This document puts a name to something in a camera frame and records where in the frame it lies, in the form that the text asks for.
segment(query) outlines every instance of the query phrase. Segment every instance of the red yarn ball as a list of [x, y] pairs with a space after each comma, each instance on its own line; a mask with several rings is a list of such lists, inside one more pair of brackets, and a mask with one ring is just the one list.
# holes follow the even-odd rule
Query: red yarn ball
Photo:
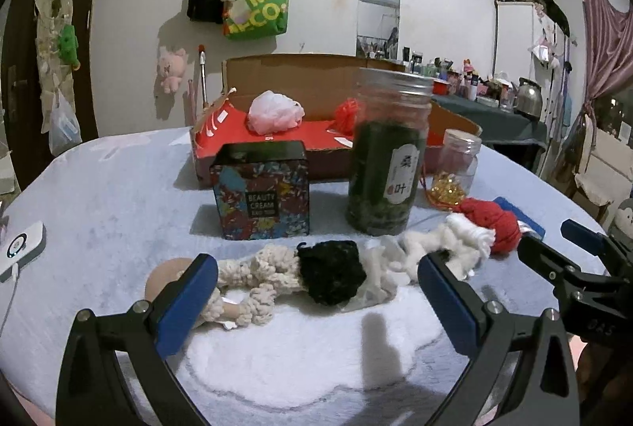
[[464, 199], [455, 211], [466, 215], [477, 226], [495, 230], [495, 243], [491, 249], [493, 254], [509, 254], [517, 248], [521, 231], [514, 213], [503, 210], [492, 201], [470, 197]]
[[356, 113], [358, 113], [358, 102], [356, 99], [347, 99], [339, 104], [334, 111], [334, 127], [343, 135], [352, 136], [356, 123]]

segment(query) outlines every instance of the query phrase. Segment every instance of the electric kettle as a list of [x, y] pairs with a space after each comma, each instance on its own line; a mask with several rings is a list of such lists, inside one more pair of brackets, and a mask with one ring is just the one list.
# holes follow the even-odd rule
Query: electric kettle
[[532, 120], [540, 119], [540, 111], [543, 108], [543, 96], [540, 86], [534, 81], [524, 77], [519, 79], [520, 86], [517, 93], [516, 112]]

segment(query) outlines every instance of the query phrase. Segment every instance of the storage box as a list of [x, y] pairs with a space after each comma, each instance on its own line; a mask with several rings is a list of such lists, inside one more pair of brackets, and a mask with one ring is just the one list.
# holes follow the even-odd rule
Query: storage box
[[224, 144], [210, 177], [224, 238], [309, 234], [308, 161], [302, 142]]
[[[211, 185], [210, 169], [224, 144], [273, 140], [304, 143], [311, 181], [347, 179], [353, 139], [333, 130], [334, 110], [354, 96], [356, 71], [360, 67], [403, 70], [401, 65], [385, 60], [341, 55], [279, 54], [224, 61], [222, 96], [192, 129], [195, 171], [201, 186]], [[283, 93], [303, 106], [306, 116], [299, 127], [267, 136], [247, 128], [252, 100], [266, 90]], [[441, 146], [444, 130], [450, 127], [480, 134], [474, 122], [434, 104], [427, 146]]]

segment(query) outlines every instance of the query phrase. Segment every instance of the cardboard box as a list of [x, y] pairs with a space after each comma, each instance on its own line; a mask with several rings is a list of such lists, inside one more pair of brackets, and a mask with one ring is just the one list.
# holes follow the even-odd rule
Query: cardboard box
[[[307, 151], [309, 179], [347, 179], [352, 138], [332, 130], [334, 110], [353, 97], [361, 67], [402, 71], [403, 66], [385, 60], [366, 60], [342, 55], [263, 55], [232, 58], [222, 65], [222, 96], [192, 129], [195, 171], [203, 187], [209, 187], [214, 158], [225, 143], [300, 140]], [[266, 90], [298, 101], [306, 116], [290, 131], [260, 136], [246, 126], [252, 100]], [[479, 135], [474, 122], [433, 105], [429, 118], [428, 146], [442, 145], [444, 130], [453, 127]], [[430, 155], [437, 158], [437, 153]]]

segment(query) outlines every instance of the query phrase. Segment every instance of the black yarn hair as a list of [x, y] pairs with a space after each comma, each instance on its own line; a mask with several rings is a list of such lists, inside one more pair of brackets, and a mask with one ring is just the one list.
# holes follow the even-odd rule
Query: black yarn hair
[[356, 295], [367, 274], [352, 240], [329, 240], [314, 247], [297, 246], [299, 272], [309, 296], [319, 304], [334, 306]]

